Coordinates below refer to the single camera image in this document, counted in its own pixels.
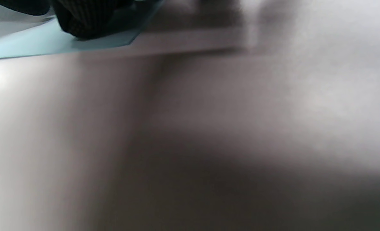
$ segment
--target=gray surface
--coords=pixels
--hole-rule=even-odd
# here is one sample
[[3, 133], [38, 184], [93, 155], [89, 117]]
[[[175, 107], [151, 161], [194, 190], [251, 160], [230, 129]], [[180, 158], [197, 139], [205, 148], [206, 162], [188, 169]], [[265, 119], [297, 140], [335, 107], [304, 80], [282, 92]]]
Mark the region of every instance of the gray surface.
[[251, 4], [1, 60], [0, 230], [380, 230], [380, 0]]

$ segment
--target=dark fabric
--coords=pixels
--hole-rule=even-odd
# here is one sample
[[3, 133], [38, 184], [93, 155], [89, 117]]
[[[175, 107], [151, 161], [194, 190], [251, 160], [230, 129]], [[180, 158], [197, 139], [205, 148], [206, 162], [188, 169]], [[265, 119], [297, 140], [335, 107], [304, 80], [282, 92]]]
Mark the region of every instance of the dark fabric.
[[0, 5], [34, 16], [44, 15], [50, 9], [49, 0], [0, 0]]
[[52, 0], [52, 6], [63, 31], [86, 39], [100, 33], [117, 8], [129, 7], [133, 1]]

